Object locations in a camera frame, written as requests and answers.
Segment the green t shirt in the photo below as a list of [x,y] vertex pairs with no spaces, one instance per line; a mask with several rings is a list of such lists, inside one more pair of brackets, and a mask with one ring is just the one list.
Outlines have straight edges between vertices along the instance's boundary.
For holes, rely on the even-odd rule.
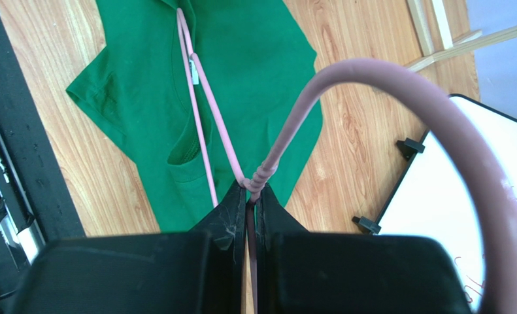
[[69,97],[137,166],[160,229],[186,231],[212,200],[177,30],[184,13],[237,159],[251,177],[316,53],[281,1],[98,1],[106,47]]

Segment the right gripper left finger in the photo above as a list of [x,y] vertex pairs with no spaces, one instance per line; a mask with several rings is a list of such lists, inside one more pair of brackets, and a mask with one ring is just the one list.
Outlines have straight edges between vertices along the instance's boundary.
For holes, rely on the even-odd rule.
[[246,190],[187,232],[64,239],[35,259],[13,313],[241,313]]

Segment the pink wire hanger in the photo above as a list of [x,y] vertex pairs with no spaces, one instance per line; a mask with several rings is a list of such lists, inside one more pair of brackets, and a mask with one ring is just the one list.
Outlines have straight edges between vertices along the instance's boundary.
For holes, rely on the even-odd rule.
[[217,192],[214,184],[214,178],[210,165],[210,159],[205,141],[204,131],[201,121],[201,112],[198,106],[198,101],[195,94],[195,87],[200,86],[204,91],[207,104],[210,107],[212,117],[215,125],[220,133],[220,139],[223,144],[225,153],[231,170],[235,176],[235,182],[242,188],[246,188],[251,192],[249,200],[246,202],[246,229],[247,229],[247,245],[250,263],[250,282],[252,284],[252,301],[254,312],[259,312],[259,275],[258,275],[258,240],[256,235],[256,203],[258,201],[257,195],[254,194],[254,189],[250,187],[250,180],[244,177],[242,168],[238,161],[235,149],[231,142],[231,138],[225,126],[224,119],[218,107],[217,101],[214,97],[208,78],[205,74],[204,68],[201,64],[199,56],[194,52],[192,37],[188,28],[186,17],[181,8],[176,10],[176,22],[178,28],[178,38],[180,43],[180,50],[184,64],[184,71],[188,85],[190,101],[192,104],[193,117],[195,120],[195,127],[203,158],[207,183],[211,196],[213,206],[219,204]]

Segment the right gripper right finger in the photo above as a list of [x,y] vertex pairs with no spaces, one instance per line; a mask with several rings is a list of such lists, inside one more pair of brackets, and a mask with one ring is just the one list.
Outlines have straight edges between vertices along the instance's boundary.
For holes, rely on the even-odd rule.
[[418,236],[308,231],[270,186],[256,204],[259,313],[470,313],[452,259]]

